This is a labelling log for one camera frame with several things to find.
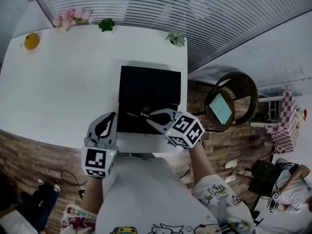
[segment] white sneaker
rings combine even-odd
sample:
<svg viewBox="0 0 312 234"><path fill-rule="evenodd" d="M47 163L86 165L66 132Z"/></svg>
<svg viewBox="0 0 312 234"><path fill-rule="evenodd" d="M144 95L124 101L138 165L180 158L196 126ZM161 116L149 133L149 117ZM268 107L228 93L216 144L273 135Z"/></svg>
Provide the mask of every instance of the white sneaker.
<svg viewBox="0 0 312 234"><path fill-rule="evenodd" d="M232 182L232 181L234 181L234 180L236 180L236 175L237 173L232 173L231 175L228 175L226 178L225 178L225 183L230 183L230 182Z"/></svg>
<svg viewBox="0 0 312 234"><path fill-rule="evenodd" d="M55 192L59 193L59 192L60 192L60 187L59 187L59 185L55 184L53 190L54 190Z"/></svg>
<svg viewBox="0 0 312 234"><path fill-rule="evenodd" d="M39 185L44 185L44 182L43 182L43 180L42 180L41 178L38 178L37 181L38 181L38 184L39 184Z"/></svg>
<svg viewBox="0 0 312 234"><path fill-rule="evenodd" d="M237 166L238 159L232 159L225 163L225 169L235 168Z"/></svg>

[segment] pink flower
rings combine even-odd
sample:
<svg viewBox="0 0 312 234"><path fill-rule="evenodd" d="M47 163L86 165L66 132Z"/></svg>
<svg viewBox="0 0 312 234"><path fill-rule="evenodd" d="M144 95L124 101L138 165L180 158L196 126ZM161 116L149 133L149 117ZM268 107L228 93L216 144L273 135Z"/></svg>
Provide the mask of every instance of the pink flower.
<svg viewBox="0 0 312 234"><path fill-rule="evenodd" d="M89 23L92 23L91 12L86 10L86 11L83 13L82 19L88 21Z"/></svg>
<svg viewBox="0 0 312 234"><path fill-rule="evenodd" d="M72 26L76 24L75 20L63 20L62 21L62 26L66 29L69 30Z"/></svg>
<svg viewBox="0 0 312 234"><path fill-rule="evenodd" d="M60 24L60 15L56 15L56 16L54 17L54 19L53 19L53 25L54 25L55 27L58 27L59 24Z"/></svg>
<svg viewBox="0 0 312 234"><path fill-rule="evenodd" d="M84 13L83 13L81 8L75 9L75 13L74 13L75 18L81 19L81 18L83 18L83 15L84 15Z"/></svg>
<svg viewBox="0 0 312 234"><path fill-rule="evenodd" d="M63 17L63 20L70 20L72 17L74 17L74 9L73 8L70 8L68 10L65 10L63 13L62 13L62 17Z"/></svg>

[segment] checkered cloth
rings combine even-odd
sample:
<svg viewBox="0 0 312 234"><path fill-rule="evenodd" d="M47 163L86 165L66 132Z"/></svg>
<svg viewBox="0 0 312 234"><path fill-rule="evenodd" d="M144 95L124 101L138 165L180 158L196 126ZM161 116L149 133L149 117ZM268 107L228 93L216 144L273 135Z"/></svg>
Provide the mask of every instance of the checkered cloth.
<svg viewBox="0 0 312 234"><path fill-rule="evenodd" d="M274 153L280 154L294 151L300 125L296 110L297 104L292 92L284 92L278 126L267 125L265 127L265 133L271 134L272 140L276 144Z"/></svg>

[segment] wooden floor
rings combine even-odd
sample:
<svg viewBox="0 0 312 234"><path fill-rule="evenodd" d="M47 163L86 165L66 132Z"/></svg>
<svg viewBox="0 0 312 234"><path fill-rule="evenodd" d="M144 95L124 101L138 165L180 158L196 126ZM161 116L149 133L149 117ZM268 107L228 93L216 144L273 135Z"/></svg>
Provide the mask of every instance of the wooden floor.
<svg viewBox="0 0 312 234"><path fill-rule="evenodd" d="M188 111L198 112L203 108L203 101L209 88L189 82ZM235 110L243 114L248 108L248 100L242 99L235 103ZM258 106L254 118L263 119L267 112L266 103ZM204 127L207 127L205 117L199 117ZM252 129L249 124L231 127L223 133L205 133L203 136L207 157L212 162L216 172L225 178L232 170L225 170L224 164L233 158L262 159L269 161L271 149L263 145L265 140L270 140L262 129ZM190 164L187 151L179 154L162 155L171 164L174 172L181 176ZM79 202L78 187L70 186L61 179L61 171L69 170L76 175L79 182L86 180L80 168L80 150L70 149L54 145L48 145L29 139L24 139L12 134L0 131L0 170L12 181L16 182L20 191L32 194L37 189L37 178L50 184L59 184L60 195L55 209L50 215L45 232L56 234L60 230L60 220L65 206L71 202ZM73 177L64 174L64 178L75 183ZM192 188L192 171L184 178L183 182ZM238 187L237 182L231 182L232 188ZM242 185L237 190L238 196L251 208L256 195L248 192Z"/></svg>

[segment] potted plant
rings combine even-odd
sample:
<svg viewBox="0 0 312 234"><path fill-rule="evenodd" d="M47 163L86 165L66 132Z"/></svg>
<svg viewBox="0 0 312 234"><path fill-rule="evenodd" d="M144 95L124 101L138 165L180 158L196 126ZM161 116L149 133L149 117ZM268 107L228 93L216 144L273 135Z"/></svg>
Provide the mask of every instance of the potted plant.
<svg viewBox="0 0 312 234"><path fill-rule="evenodd" d="M111 19L111 18L105 18L98 25L98 27L100 29L102 29L102 32L104 32L104 31L112 31L114 26L115 26L115 21L113 19Z"/></svg>
<svg viewBox="0 0 312 234"><path fill-rule="evenodd" d="M167 35L166 39L169 39L169 41L178 47L184 47L185 42L185 36L178 30L170 31L170 33Z"/></svg>

